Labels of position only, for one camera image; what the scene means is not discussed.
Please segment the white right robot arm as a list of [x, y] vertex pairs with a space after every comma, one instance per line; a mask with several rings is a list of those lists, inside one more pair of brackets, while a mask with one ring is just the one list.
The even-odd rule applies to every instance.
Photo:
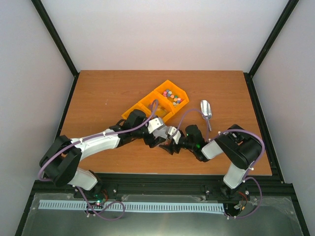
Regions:
[[185, 133], [181, 131], [180, 134], [178, 142], [172, 140], [160, 147], [171, 155], [186, 149], [200, 162], [208, 162], [224, 153], [231, 161], [231, 165], [223, 177], [223, 183], [230, 190], [236, 189], [245, 181], [249, 170], [265, 150], [264, 142], [258, 136], [236, 124], [208, 142], [203, 138], [197, 125], [187, 126]]

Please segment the silver metal scoop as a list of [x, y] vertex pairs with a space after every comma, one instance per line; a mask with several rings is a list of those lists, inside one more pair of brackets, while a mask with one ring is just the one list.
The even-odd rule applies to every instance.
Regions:
[[210, 125], [210, 119], [212, 118], [212, 110], [210, 103], [207, 100], [201, 100], [200, 101], [200, 108], [203, 115], [203, 118], [207, 122], [207, 126], [209, 131], [212, 131], [211, 125]]

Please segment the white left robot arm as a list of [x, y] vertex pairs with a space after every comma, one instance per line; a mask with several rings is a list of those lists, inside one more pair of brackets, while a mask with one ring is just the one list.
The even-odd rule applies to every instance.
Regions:
[[40, 174], [47, 176], [56, 187], [72, 185], [80, 187], [92, 198], [102, 194], [100, 180], [92, 171], [79, 167], [79, 163], [96, 153], [124, 146], [133, 140], [143, 139], [151, 148], [166, 140], [162, 132], [162, 118], [148, 119], [141, 110], [133, 110], [127, 119], [122, 119], [103, 132], [84, 138], [69, 139], [62, 135], [55, 139], [39, 162]]

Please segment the clear plastic cup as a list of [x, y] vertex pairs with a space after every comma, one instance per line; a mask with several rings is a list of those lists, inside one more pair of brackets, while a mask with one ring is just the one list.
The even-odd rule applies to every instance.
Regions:
[[164, 145], [168, 146], [168, 145], [170, 145], [170, 143], [171, 143], [171, 140], [167, 140], [164, 142]]

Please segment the yellow bin with star candies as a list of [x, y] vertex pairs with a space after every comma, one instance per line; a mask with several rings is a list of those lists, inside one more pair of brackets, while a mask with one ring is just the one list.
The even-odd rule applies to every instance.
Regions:
[[170, 111], [173, 114], [178, 113], [189, 103], [187, 93], [170, 80], [164, 81], [154, 91], [160, 94], [163, 100], [170, 105]]

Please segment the yellow bin with popsicle candies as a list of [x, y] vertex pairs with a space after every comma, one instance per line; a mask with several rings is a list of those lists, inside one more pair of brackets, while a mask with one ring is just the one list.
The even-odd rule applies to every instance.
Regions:
[[146, 107], [150, 112], [152, 109], [152, 103], [154, 100], [158, 101], [155, 115], [158, 117], [161, 117], [162, 120], [166, 123], [175, 114], [173, 104], [161, 93], [156, 92], [156, 91], [150, 92], [148, 95], [146, 95], [144, 98], [140, 100], [140, 103], [144, 105], [144, 107]]

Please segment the yellow bin with lollipops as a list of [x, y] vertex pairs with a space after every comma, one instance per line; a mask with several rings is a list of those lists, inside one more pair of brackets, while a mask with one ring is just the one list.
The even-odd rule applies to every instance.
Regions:
[[140, 109], [141, 110], [141, 107], [139, 106], [139, 103], [136, 103], [136, 104], [134, 104], [132, 107], [130, 107], [129, 109], [127, 109], [123, 114], [122, 114], [122, 118], [123, 119], [127, 119], [128, 118], [128, 116], [129, 116], [129, 114], [133, 111], [133, 110], [135, 110], [135, 109]]

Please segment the round clear cup lid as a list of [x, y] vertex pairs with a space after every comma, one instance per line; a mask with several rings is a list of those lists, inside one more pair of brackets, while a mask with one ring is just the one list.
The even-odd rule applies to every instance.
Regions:
[[169, 136], [168, 130], [169, 130], [168, 126], [163, 126], [160, 127], [159, 129], [154, 130], [153, 135], [155, 136], [155, 138], [162, 137], [164, 139], [168, 139]]

